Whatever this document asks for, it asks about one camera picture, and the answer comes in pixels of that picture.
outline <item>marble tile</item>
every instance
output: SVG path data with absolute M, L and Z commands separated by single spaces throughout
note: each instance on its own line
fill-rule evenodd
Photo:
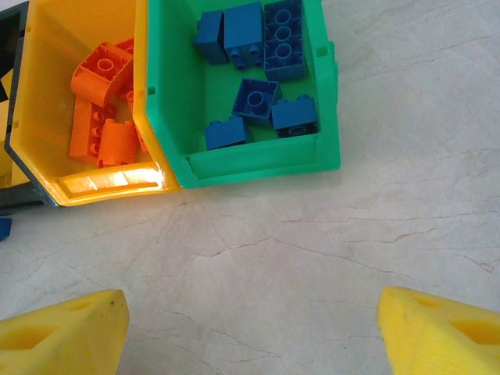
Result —
M 122 288 L 119 375 L 348 375 L 384 286 L 500 310 L 500 3 L 323 7 L 341 170 L 19 214 L 0 319 Z

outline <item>blue brick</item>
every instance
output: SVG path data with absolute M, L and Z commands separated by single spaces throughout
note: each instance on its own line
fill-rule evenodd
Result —
M 271 127 L 271 107 L 281 96 L 279 82 L 243 79 L 234 102 L 233 114 L 243 117 L 248 123 Z
M 224 48 L 238 70 L 264 66 L 264 13 L 260 2 L 224 11 Z
M 212 121 L 205 128 L 206 149 L 243 145 L 252 141 L 252 136 L 240 116 L 231 116 L 229 121 L 222 123 Z
M 300 80 L 307 74 L 300 0 L 274 2 L 266 14 L 264 71 L 268 80 Z
M 224 13 L 222 10 L 204 12 L 198 21 L 195 46 L 212 65 L 228 64 L 224 50 Z
M 10 235 L 12 219 L 0 218 L 0 241 L 5 240 Z
M 273 105 L 273 128 L 280 138 L 318 132 L 318 118 L 314 99 L 308 95 L 299 96 L 294 102 L 280 100 Z

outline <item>floor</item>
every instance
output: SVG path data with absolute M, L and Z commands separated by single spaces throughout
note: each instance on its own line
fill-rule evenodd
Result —
M 340 171 L 19 214 L 0 319 L 122 288 L 119 375 L 390 374 L 384 286 L 500 310 L 500 2 L 323 6 Z

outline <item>small blue object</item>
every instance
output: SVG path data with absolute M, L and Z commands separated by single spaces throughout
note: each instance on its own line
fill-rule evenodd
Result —
M 261 127 L 271 127 L 271 107 L 282 96 L 279 82 L 267 80 L 241 81 L 233 114 Z
M 224 13 L 222 10 L 202 13 L 198 21 L 195 45 L 212 65 L 229 63 L 224 51 Z
M 284 0 L 264 7 L 266 47 L 264 71 L 268 80 L 300 80 L 307 74 L 302 43 L 301 0 Z
M 318 132 L 314 98 L 299 96 L 296 101 L 280 100 L 273 105 L 273 128 L 280 138 Z
M 240 116 L 231 116 L 229 121 L 222 123 L 212 121 L 205 128 L 206 149 L 243 145 L 252 141 L 252 136 Z
M 12 224 L 12 219 L 0 218 L 0 241 L 5 240 L 10 235 Z
M 260 2 L 224 11 L 224 48 L 238 70 L 264 66 L 264 14 Z

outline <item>storage bin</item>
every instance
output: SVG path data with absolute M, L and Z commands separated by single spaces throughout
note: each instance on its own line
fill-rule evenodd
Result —
M 338 66 L 328 41 L 320 0 L 302 0 L 302 33 L 308 74 L 282 83 L 284 98 L 315 98 L 317 134 L 278 139 L 273 129 L 253 128 L 255 143 L 206 151 L 205 128 L 227 121 L 241 79 L 265 80 L 262 69 L 211 66 L 193 45 L 202 12 L 249 0 L 149 0 L 147 114 L 183 188 L 337 169 Z
M 142 0 L 30 2 L 10 152 L 19 156 L 59 205 L 179 188 L 141 111 L 145 107 L 141 100 L 145 97 L 146 54 L 139 41 L 146 40 L 147 18 Z M 143 87 L 137 90 L 134 118 L 149 153 L 139 150 L 136 163 L 102 169 L 73 160 L 69 157 L 75 102 L 73 72 L 102 42 L 116 44 L 132 37 L 137 38 L 138 47 L 134 52 L 134 80 Z M 118 120 L 132 118 L 127 104 L 118 106 Z
M 23 51 L 28 2 L 0 12 L 0 215 L 20 209 L 42 206 L 38 193 L 48 197 L 42 189 L 30 183 L 27 175 L 7 154 L 5 139 L 7 123 L 12 119 Z

